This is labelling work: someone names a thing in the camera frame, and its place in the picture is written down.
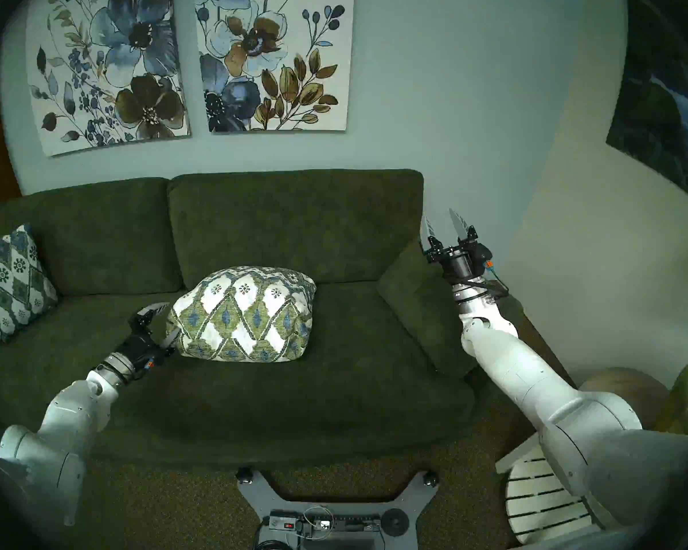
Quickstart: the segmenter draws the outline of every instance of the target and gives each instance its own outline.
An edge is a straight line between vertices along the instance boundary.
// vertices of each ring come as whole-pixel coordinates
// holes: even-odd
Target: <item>green sofa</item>
[[[318,290],[308,349],[279,364],[175,353],[124,389],[94,455],[174,467],[311,463],[464,433],[475,366],[440,266],[418,240],[412,170],[187,174],[44,191],[29,223],[59,305],[0,345],[0,425],[40,426],[53,396],[128,334],[128,318],[213,271],[280,266]],[[160,340],[163,320],[154,322]]]

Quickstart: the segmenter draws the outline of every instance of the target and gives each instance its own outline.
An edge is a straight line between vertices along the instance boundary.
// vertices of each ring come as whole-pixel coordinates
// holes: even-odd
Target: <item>throw pillow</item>
[[[0,239],[0,343],[58,303],[28,224]]]
[[[316,284],[285,268],[220,270],[179,298],[168,318],[184,356],[214,361],[283,362],[308,345]]]

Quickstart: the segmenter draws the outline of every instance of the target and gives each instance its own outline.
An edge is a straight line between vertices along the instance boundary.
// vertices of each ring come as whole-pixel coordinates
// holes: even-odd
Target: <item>dark landscape painting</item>
[[[607,143],[688,193],[688,44],[662,8],[627,6],[627,57]]]

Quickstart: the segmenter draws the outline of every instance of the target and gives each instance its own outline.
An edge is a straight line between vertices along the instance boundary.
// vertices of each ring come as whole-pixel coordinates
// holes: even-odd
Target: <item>sofa backrest cushion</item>
[[[187,288],[213,271],[273,266],[316,283],[373,281],[417,235],[423,176],[410,169],[182,175],[169,185]]]
[[[30,224],[39,258],[64,296],[178,291],[167,183],[129,179],[11,199],[0,206],[0,234]]]

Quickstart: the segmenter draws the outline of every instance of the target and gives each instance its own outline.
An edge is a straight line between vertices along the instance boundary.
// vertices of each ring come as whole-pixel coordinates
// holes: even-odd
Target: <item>brown flower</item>
[[[150,74],[136,76],[130,90],[120,90],[115,113],[125,127],[136,127],[137,139],[172,138],[183,126],[183,104],[168,78],[157,82]]]

